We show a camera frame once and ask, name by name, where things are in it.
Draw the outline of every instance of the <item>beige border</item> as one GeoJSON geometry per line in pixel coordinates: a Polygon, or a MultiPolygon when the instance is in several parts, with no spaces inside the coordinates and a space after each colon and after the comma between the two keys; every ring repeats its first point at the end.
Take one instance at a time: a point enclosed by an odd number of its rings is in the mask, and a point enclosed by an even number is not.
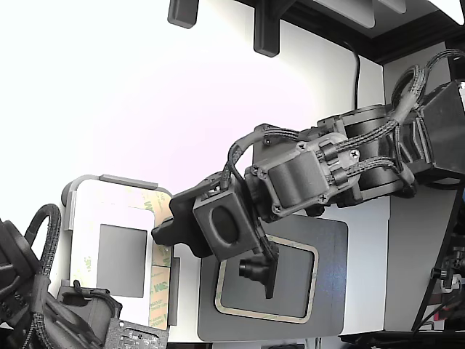
{"type": "Polygon", "coordinates": [[[318,250],[310,245],[300,244],[299,242],[286,240],[285,238],[278,238],[277,236],[267,235],[268,239],[274,241],[276,244],[290,246],[295,249],[303,249],[313,253],[313,269],[312,269],[312,280],[310,282],[310,295],[308,299],[307,312],[303,318],[297,318],[295,316],[282,316],[268,313],[260,313],[258,311],[242,310],[235,308],[227,308],[221,304],[221,294],[223,290],[223,283],[225,280],[226,271],[226,260],[223,260],[219,266],[219,276],[217,283],[217,293],[215,294],[215,306],[218,311],[223,314],[245,316],[246,318],[260,318],[263,320],[283,321],[291,322],[293,324],[305,324],[310,319],[312,312],[313,297],[315,296],[315,282],[317,281],[317,269],[318,269],[318,250]]]}

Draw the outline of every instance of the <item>wire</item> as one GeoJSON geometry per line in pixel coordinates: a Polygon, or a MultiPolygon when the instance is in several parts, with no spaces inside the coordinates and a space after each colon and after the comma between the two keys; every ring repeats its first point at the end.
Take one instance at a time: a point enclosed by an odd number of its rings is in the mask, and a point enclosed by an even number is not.
{"type": "Polygon", "coordinates": [[[240,175],[239,171],[236,169],[235,165],[238,163],[241,156],[245,151],[253,145],[257,140],[261,140],[266,136],[275,136],[282,137],[288,140],[297,141],[299,139],[299,132],[292,129],[281,129],[280,127],[272,127],[264,131],[255,131],[251,134],[241,138],[234,142],[231,145],[229,151],[227,152],[227,162],[222,172],[222,179],[220,183],[221,189],[226,189],[229,185],[231,173],[234,174],[234,177],[238,180],[243,189],[246,189],[246,181],[240,175]]]}
{"type": "Polygon", "coordinates": [[[344,41],[346,46],[349,47],[349,49],[352,51],[355,57],[355,63],[356,63],[356,68],[355,68],[355,82],[354,82],[354,111],[358,109],[358,84],[360,82],[360,56],[358,55],[357,51],[355,51],[354,47],[349,44],[347,41],[344,41]]]}
{"type": "MultiPolygon", "coordinates": [[[[50,276],[50,271],[52,270],[55,252],[57,251],[58,238],[60,237],[61,214],[58,207],[54,204],[42,206],[32,219],[28,231],[31,232],[31,234],[37,234],[37,231],[46,218],[49,218],[49,225],[46,232],[45,246],[42,251],[41,267],[39,269],[38,276],[46,276],[48,278],[50,276]]],[[[34,278],[33,289],[37,289],[39,292],[42,292],[41,287],[38,287],[38,282],[40,282],[40,278],[36,275],[34,278]]],[[[29,346],[29,342],[31,341],[34,332],[37,334],[45,348],[53,348],[45,329],[43,313],[32,312],[31,325],[26,335],[25,342],[21,347],[22,349],[26,349],[29,346]]]]}
{"type": "Polygon", "coordinates": [[[398,174],[397,167],[395,166],[394,160],[387,157],[387,156],[374,156],[373,158],[369,158],[363,160],[361,162],[357,162],[350,166],[347,170],[348,177],[354,177],[360,175],[361,173],[368,171],[369,169],[375,169],[377,167],[383,167],[385,169],[391,169],[396,174],[398,174]]]}
{"type": "Polygon", "coordinates": [[[459,292],[457,293],[455,296],[449,298],[448,300],[445,300],[444,302],[442,302],[439,306],[437,306],[430,314],[428,314],[427,316],[425,316],[425,318],[423,320],[421,320],[421,322],[418,324],[418,326],[413,330],[413,336],[415,334],[418,333],[418,331],[420,330],[420,328],[428,321],[429,318],[431,318],[434,314],[436,314],[437,312],[439,312],[441,309],[443,309],[445,306],[447,305],[450,305],[452,304],[453,302],[456,301],[456,299],[458,298],[458,296],[461,296],[462,293],[459,292]]]}

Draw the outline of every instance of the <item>electronics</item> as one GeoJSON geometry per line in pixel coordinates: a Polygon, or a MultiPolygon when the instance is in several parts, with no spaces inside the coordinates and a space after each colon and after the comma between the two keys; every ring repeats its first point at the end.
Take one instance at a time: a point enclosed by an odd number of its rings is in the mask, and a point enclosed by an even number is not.
{"type": "Polygon", "coordinates": [[[446,50],[409,68],[396,83],[391,105],[373,105],[294,131],[263,124],[234,142],[221,172],[176,195],[173,217],[152,231],[159,244],[185,243],[198,257],[223,261],[245,251],[239,274],[273,296],[279,249],[262,222],[305,210],[355,206],[381,196],[413,198],[417,184],[465,180],[465,110],[452,81],[426,95],[431,69],[441,59],[465,57],[446,50]],[[245,176],[235,165],[254,147],[245,176]]]}

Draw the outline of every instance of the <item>white background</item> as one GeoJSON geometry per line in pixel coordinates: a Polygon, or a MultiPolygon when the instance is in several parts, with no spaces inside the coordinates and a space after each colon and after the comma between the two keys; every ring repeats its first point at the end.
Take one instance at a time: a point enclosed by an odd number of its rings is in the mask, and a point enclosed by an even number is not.
{"type": "MultiPolygon", "coordinates": [[[[84,174],[158,182],[178,193],[220,170],[234,140],[257,124],[303,129],[352,108],[351,52],[281,23],[281,53],[268,58],[253,51],[252,8],[201,0],[197,25],[186,30],[168,24],[168,6],[0,3],[3,220],[25,231],[42,204],[58,204],[63,187],[84,174]]],[[[383,102],[382,67],[362,58],[359,106],[383,102]]],[[[250,160],[246,154],[242,168],[250,160]]],[[[68,276],[69,245],[62,236],[57,280],[68,276]]],[[[196,319],[198,261],[184,246],[176,253],[187,256],[179,309],[188,314],[180,321],[189,341],[197,338],[188,325],[196,319]]],[[[386,246],[376,253],[382,260],[386,246]]],[[[351,262],[357,256],[349,253],[351,262]]],[[[382,326],[380,318],[363,321],[355,325],[382,326]]],[[[171,336],[181,334],[173,328],[171,336]]]]}

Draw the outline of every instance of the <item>black shelf bracket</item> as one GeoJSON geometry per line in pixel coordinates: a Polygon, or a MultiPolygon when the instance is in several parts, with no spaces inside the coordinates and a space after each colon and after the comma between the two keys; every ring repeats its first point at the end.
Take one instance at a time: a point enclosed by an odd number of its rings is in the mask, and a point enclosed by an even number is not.
{"type": "Polygon", "coordinates": [[[274,57],[280,48],[280,19],[296,0],[257,0],[255,5],[254,50],[274,57]]]}
{"type": "Polygon", "coordinates": [[[186,29],[197,23],[198,0],[170,0],[168,22],[186,29]]]}
{"type": "MultiPolygon", "coordinates": [[[[183,28],[197,23],[199,0],[170,0],[168,22],[183,28]]],[[[280,49],[280,19],[296,0],[256,0],[254,2],[254,50],[274,57],[280,49]]]]}

